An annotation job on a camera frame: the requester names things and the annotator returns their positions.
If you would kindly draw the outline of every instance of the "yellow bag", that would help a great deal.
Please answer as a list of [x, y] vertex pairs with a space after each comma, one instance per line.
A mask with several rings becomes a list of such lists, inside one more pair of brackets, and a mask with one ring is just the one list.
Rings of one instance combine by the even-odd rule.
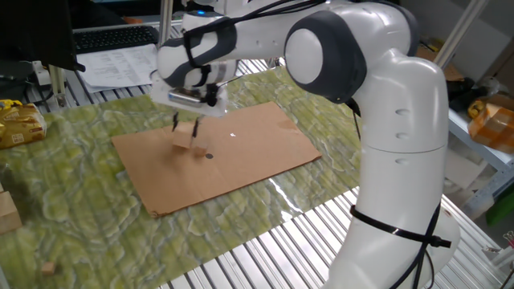
[[47, 123], [33, 104], [0, 100], [0, 149], [42, 140]]

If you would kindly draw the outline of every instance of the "black cable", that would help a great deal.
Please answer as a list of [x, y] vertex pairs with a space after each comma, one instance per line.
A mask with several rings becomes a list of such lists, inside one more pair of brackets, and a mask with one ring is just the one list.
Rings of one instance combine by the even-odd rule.
[[426, 257], [428, 258], [428, 263], [430, 264], [430, 275], [431, 275], [431, 282], [430, 282], [430, 286], [427, 287], [426, 289], [431, 289], [433, 286], [434, 286], [434, 279], [435, 279], [435, 276], [434, 276], [434, 264], [432, 263], [432, 257], [430, 256], [430, 254], [428, 254], [428, 251], [425, 250], [425, 254], [426, 254]]
[[361, 131], [359, 130], [359, 124], [357, 124], [357, 114], [355, 112], [353, 112], [353, 122], [355, 122], [355, 129], [357, 130], [359, 140], [361, 140]]
[[[437, 225], [437, 219], [439, 217], [440, 209], [441, 209], [441, 204], [439, 203], [439, 205], [435, 209], [434, 215], [432, 215], [430, 224], [429, 224], [428, 228], [426, 229], [425, 235], [427, 237], [430, 237], [434, 233], [435, 225]], [[414, 261], [410, 264], [409, 268], [407, 268], [405, 273], [403, 273], [403, 275], [400, 277], [400, 279], [398, 281], [396, 281], [396, 283], [394, 283], [390, 289], [396, 289], [400, 285], [402, 285], [403, 281], [405, 281], [405, 279], [407, 279], [407, 277], [409, 277], [410, 273], [412, 273], [412, 271], [414, 270], [415, 267], [418, 267], [418, 271], [420, 271], [422, 269], [422, 267], [419, 265], [419, 259], [421, 259], [421, 260], [423, 259], [423, 255], [425, 254], [426, 248], [428, 247], [428, 245], [429, 245], [428, 242], [422, 243], [421, 247], [419, 248], [418, 254], [414, 258]], [[416, 282], [416, 280], [415, 280], [412, 288], [418, 288], [418, 283], [419, 282]]]

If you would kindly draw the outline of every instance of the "black strap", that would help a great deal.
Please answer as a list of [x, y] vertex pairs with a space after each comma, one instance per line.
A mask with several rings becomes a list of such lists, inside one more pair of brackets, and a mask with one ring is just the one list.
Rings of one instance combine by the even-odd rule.
[[427, 242], [432, 247], [439, 247], [439, 246], [443, 246], [445, 248], [450, 248], [451, 247], [451, 242], [450, 241], [443, 240], [439, 236], [434, 236], [434, 235], [426, 236], [426, 235], [423, 235], [423, 234], [413, 233], [413, 232], [410, 232], [408, 230], [403, 230], [403, 229], [397, 228], [395, 226], [390, 226], [390, 225], [387, 225], [387, 224], [385, 224], [383, 222], [380, 222], [378, 220], [370, 218], [370, 217], [364, 215], [363, 213], [357, 211], [355, 209], [355, 205], [350, 208], [350, 213], [355, 218], [358, 218], [359, 220], [363, 221], [364, 223], [366, 223], [366, 224], [368, 224], [370, 226], [373, 226], [373, 227], [375, 227], [375, 228], [377, 228], [379, 230], [383, 230], [383, 231], [385, 231], [387, 233], [391, 233], [393, 235], [397, 235], [398, 237], [408, 238], [409, 240], [413, 240], [413, 241], [417, 241], [417, 242]]
[[184, 32], [184, 48], [186, 49], [187, 59], [190, 62], [190, 66], [192, 68], [200, 68], [200, 72], [202, 73], [202, 78], [198, 83], [196, 83], [193, 87], [199, 88], [203, 86], [207, 81], [207, 76], [211, 72], [210, 64], [207, 65], [198, 65], [196, 61], [194, 61], [193, 54], [191, 53], [191, 37], [190, 32]]

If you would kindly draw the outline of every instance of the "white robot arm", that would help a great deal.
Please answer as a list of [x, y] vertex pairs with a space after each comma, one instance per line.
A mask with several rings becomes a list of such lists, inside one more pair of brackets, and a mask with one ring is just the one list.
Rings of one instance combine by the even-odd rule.
[[387, 2], [254, 0], [227, 17], [188, 14], [183, 29], [185, 38], [159, 51], [154, 101], [221, 116], [226, 95], [216, 84], [234, 77], [236, 59], [284, 56], [304, 90], [358, 103], [361, 189], [324, 288], [422, 287], [450, 261], [460, 236], [439, 209], [446, 82], [433, 63], [412, 57], [418, 39], [408, 11]]

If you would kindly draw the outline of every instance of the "wooden block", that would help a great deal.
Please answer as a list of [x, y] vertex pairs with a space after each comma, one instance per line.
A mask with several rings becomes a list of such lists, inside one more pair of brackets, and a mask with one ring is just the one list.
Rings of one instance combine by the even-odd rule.
[[175, 131], [173, 132], [173, 145], [190, 149], [193, 130], [194, 123], [179, 122], [175, 128]]
[[22, 227], [22, 220], [9, 192], [0, 193], [0, 234]]
[[194, 156], [195, 157], [204, 157], [207, 154], [207, 144], [200, 143], [194, 145]]
[[55, 263], [46, 262], [43, 264], [43, 268], [41, 268], [41, 272], [43, 275], [52, 276], [55, 273]]

